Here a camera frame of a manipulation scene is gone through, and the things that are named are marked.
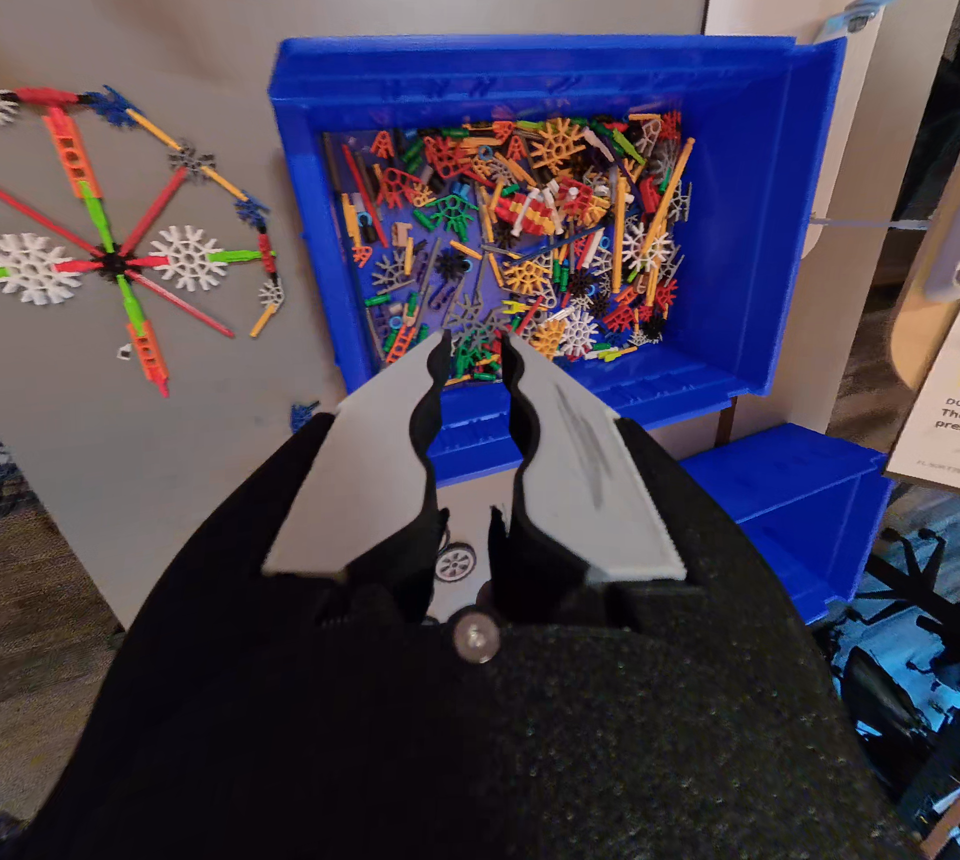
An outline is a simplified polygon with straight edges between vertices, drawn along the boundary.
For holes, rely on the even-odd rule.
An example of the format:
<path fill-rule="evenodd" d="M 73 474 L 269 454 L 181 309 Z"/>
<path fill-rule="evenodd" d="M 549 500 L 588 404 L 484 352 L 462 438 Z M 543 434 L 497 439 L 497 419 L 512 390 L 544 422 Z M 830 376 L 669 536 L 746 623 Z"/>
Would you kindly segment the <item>blue storage bin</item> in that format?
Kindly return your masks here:
<path fill-rule="evenodd" d="M 677 108 L 692 139 L 678 294 L 661 343 L 560 365 L 649 430 L 772 384 L 842 60 L 785 38 L 297 38 L 269 97 L 345 388 L 371 371 L 321 134 Z M 448 386 L 429 450 L 439 485 L 517 465 L 509 395 Z"/>
<path fill-rule="evenodd" d="M 808 625 L 850 602 L 894 482 L 887 457 L 783 424 L 680 465 L 762 554 Z"/>

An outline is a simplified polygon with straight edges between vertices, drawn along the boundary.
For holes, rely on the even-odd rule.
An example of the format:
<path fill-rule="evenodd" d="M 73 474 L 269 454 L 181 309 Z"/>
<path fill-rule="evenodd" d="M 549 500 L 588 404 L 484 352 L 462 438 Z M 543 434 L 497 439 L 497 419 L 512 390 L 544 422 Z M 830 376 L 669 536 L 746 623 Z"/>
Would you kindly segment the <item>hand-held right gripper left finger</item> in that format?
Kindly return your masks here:
<path fill-rule="evenodd" d="M 346 397 L 263 565 L 265 576 L 386 589 L 425 618 L 446 520 L 427 452 L 442 426 L 450 332 L 430 335 Z"/>

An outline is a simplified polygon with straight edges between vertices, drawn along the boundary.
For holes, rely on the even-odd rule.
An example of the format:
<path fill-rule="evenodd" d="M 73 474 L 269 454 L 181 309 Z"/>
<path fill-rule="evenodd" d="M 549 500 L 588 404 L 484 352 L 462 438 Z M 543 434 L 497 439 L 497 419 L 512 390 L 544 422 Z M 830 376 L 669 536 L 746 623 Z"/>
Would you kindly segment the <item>colourful construction toy wheel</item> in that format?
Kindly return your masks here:
<path fill-rule="evenodd" d="M 53 88 L 3 90 L 2 125 L 11 124 L 22 109 L 38 116 L 54 148 L 71 194 L 84 209 L 95 239 L 84 238 L 2 190 L 2 206 L 33 229 L 3 234 L 2 294 L 41 309 L 73 299 L 85 278 L 99 277 L 118 292 L 125 315 L 126 343 L 133 349 L 146 381 L 163 398 L 170 395 L 170 372 L 157 332 L 140 302 L 136 287 L 171 304 L 223 338 L 234 331 L 185 299 L 187 293 L 219 286 L 234 266 L 257 265 L 263 282 L 257 301 L 262 311 L 249 331 L 257 339 L 285 301 L 277 253 L 268 229 L 269 208 L 226 179 L 216 157 L 184 139 L 175 138 L 141 109 L 109 86 L 86 93 Z M 109 218 L 102 185 L 94 170 L 78 121 L 89 111 L 110 126 L 140 130 L 162 144 L 170 176 L 138 222 L 117 238 Z M 256 238 L 252 249 L 225 249 L 206 231 L 186 224 L 161 228 L 162 218 L 188 184 L 210 184 L 230 198 L 234 213 Z"/>

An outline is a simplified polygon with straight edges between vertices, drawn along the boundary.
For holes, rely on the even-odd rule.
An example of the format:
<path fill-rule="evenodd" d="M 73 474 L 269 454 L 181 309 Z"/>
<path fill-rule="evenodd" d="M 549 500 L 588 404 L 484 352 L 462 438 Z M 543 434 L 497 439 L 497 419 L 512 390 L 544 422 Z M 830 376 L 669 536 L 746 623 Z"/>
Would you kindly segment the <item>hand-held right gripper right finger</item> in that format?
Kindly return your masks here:
<path fill-rule="evenodd" d="M 687 566 L 629 449 L 622 417 L 522 338 L 504 338 L 521 463 L 510 522 L 488 543 L 509 621 L 609 621 L 635 594 L 683 591 Z"/>

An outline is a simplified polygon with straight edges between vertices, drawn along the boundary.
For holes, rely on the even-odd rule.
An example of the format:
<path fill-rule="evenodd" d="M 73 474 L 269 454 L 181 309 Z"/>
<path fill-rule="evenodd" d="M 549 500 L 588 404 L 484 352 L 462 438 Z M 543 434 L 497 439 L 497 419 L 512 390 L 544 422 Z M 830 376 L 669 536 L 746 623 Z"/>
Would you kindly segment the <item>wheeled construction toy frame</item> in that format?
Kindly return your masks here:
<path fill-rule="evenodd" d="M 438 552 L 434 576 L 443 583 L 454 583 L 468 577 L 476 568 L 477 554 L 466 542 L 449 542 Z"/>

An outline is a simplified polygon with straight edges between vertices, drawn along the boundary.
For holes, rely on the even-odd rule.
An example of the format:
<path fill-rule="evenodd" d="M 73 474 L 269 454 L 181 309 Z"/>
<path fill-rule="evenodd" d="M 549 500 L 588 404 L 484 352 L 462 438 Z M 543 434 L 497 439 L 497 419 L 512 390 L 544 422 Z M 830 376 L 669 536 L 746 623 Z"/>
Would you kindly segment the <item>white printed sign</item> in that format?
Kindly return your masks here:
<path fill-rule="evenodd" d="M 958 346 L 945 343 L 931 365 L 884 473 L 905 482 L 959 489 Z"/>

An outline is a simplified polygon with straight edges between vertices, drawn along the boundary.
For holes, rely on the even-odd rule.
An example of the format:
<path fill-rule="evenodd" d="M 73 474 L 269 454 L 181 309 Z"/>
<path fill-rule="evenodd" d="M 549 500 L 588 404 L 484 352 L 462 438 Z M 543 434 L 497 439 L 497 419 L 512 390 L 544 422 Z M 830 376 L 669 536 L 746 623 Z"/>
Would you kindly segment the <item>black office chair base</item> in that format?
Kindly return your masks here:
<path fill-rule="evenodd" d="M 929 527 L 880 540 L 818 636 L 868 765 L 920 839 L 958 804 L 958 562 Z"/>

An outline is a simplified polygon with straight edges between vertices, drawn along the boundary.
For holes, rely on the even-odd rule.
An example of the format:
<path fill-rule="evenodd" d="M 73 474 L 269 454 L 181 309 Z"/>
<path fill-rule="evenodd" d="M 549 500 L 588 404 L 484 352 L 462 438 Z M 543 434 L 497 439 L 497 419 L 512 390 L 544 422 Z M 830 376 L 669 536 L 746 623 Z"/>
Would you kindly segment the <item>pile of colourful toy pieces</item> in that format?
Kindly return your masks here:
<path fill-rule="evenodd" d="M 324 132 L 370 370 L 448 331 L 448 386 L 513 335 L 560 365 L 664 340 L 690 217 L 677 108 Z"/>

